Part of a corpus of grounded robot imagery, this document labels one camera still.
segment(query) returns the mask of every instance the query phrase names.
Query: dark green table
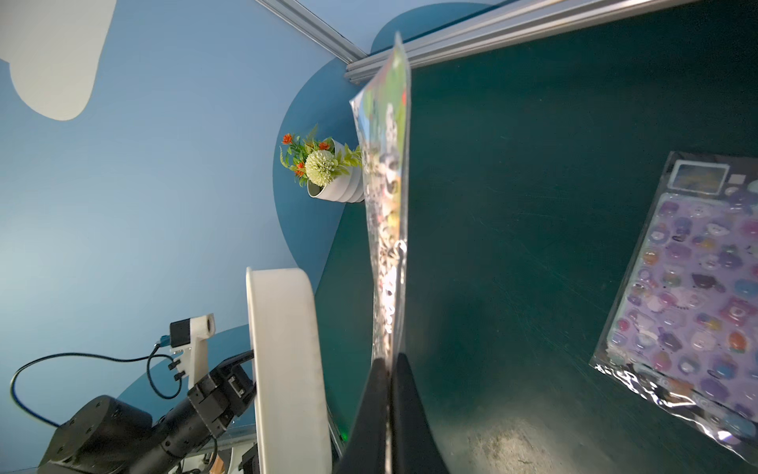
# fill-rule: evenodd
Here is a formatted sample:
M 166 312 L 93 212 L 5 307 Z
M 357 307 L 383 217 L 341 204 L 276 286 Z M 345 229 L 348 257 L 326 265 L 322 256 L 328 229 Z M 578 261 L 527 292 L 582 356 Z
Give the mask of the dark green table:
M 451 471 L 754 472 L 588 361 L 669 150 L 758 156 L 756 3 L 700 2 L 412 79 L 406 343 Z M 316 305 L 347 432 L 371 352 L 362 205 L 345 208 Z

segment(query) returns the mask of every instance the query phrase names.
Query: blue wall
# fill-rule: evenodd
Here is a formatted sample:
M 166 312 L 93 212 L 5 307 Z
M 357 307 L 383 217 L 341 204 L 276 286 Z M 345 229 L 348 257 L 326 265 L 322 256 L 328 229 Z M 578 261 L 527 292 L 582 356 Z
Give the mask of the blue wall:
M 122 1 L 92 98 L 65 122 L 27 107 L 0 61 L 0 380 L 48 353 L 145 355 L 169 322 L 207 312 L 219 331 L 246 324 L 246 266 L 296 266 L 271 150 L 331 59 L 249 0 Z M 62 422 L 143 370 L 58 359 L 18 389 Z M 0 420 L 0 471 L 36 465 L 52 429 L 8 397 Z

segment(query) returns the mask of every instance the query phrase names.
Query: clear plastic bag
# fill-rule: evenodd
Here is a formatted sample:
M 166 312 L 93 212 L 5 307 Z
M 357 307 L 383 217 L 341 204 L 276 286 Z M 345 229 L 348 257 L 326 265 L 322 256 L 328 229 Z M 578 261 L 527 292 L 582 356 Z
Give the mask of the clear plastic bag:
M 396 37 L 387 63 L 350 102 L 363 154 L 366 224 L 374 272 L 372 359 L 390 368 L 402 345 L 408 248 L 410 66 Z
M 758 160 L 671 152 L 592 365 L 758 465 Z

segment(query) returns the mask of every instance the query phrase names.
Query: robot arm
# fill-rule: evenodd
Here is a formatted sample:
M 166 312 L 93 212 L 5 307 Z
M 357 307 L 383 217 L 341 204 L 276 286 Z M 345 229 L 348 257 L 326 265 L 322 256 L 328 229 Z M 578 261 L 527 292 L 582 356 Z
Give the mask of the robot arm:
M 39 474 L 164 474 L 187 454 L 224 434 L 255 398 L 241 364 L 250 350 L 226 359 L 153 425 L 152 417 L 103 395 L 55 430 Z

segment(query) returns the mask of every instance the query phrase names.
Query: white cloud shape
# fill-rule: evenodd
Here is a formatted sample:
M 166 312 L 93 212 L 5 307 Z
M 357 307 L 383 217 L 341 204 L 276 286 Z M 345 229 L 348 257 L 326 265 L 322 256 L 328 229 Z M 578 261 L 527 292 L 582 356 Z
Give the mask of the white cloud shape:
M 89 102 L 116 0 L 0 0 L 0 59 L 32 110 L 71 120 Z

